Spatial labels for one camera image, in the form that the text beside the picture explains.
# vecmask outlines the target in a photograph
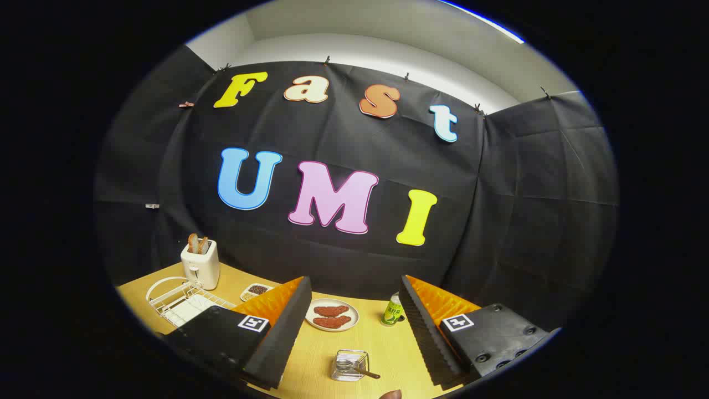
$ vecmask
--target can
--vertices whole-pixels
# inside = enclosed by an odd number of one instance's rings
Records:
[[[387,327],[391,327],[396,324],[402,312],[403,306],[401,306],[398,293],[395,293],[391,296],[389,304],[386,306],[384,313],[381,315],[380,322]]]

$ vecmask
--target beans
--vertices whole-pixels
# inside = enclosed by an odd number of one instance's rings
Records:
[[[262,293],[265,293],[268,290],[268,288],[264,287],[263,285],[254,285],[251,288],[249,288],[250,293],[254,293],[256,295],[261,295]]]

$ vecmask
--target sausage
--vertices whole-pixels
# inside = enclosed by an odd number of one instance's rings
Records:
[[[350,310],[347,306],[316,306],[313,311],[320,316],[336,317],[340,313]]]
[[[325,328],[340,328],[344,323],[349,322],[350,320],[352,320],[350,316],[316,317],[313,319],[313,323]]]

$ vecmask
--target white toaster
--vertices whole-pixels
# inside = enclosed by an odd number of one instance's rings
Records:
[[[219,281],[219,255],[215,241],[207,240],[207,244],[209,248],[204,255],[188,252],[189,244],[187,244],[180,257],[182,258],[184,276],[190,281],[199,282],[205,290],[213,290]]]

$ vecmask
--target spoon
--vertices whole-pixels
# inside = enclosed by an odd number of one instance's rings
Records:
[[[370,373],[370,372],[368,372],[367,370],[363,370],[363,369],[361,369],[361,368],[359,368],[359,367],[355,367],[355,365],[352,363],[351,360],[337,361],[337,363],[340,364],[340,365],[342,365],[342,366],[349,367],[349,368],[351,368],[352,370],[355,370],[355,371],[359,372],[360,374],[364,374],[364,375],[366,375],[366,376],[369,376],[369,377],[372,377],[372,378],[375,378],[375,379],[381,378],[381,376],[380,376],[379,374]]]

